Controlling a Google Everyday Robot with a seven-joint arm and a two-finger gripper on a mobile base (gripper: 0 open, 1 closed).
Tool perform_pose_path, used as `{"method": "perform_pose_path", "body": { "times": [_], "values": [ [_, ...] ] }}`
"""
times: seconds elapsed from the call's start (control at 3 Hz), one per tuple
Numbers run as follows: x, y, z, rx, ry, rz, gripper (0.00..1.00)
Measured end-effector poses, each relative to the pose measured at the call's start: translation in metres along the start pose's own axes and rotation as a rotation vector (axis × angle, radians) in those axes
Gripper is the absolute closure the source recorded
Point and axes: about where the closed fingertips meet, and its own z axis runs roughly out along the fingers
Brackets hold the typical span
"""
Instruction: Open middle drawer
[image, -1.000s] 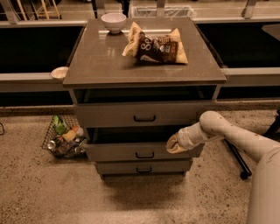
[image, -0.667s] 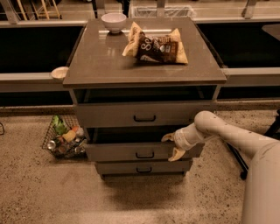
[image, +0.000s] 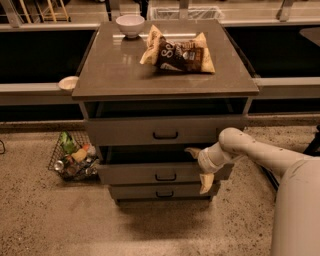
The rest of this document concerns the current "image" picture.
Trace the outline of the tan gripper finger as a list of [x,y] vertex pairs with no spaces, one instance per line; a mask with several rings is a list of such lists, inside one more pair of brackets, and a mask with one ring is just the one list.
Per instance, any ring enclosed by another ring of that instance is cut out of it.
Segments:
[[213,173],[205,173],[200,175],[200,181],[201,181],[201,188],[200,193],[205,194],[207,193],[213,184],[214,181],[214,174]]
[[194,159],[197,159],[199,157],[201,149],[195,147],[187,147],[185,149],[185,152],[188,152]]

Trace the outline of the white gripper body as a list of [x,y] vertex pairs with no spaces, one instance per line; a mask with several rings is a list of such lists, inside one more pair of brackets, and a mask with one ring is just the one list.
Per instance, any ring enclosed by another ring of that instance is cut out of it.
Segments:
[[222,149],[219,142],[202,149],[198,155],[198,164],[204,173],[216,173],[226,164],[233,162],[234,155]]

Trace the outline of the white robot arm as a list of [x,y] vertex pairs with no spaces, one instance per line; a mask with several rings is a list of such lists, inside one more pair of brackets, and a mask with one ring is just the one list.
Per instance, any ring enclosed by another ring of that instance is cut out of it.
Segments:
[[320,158],[262,143],[226,128],[204,149],[186,149],[201,168],[202,194],[215,174],[242,156],[280,177],[276,195],[271,256],[320,256]]

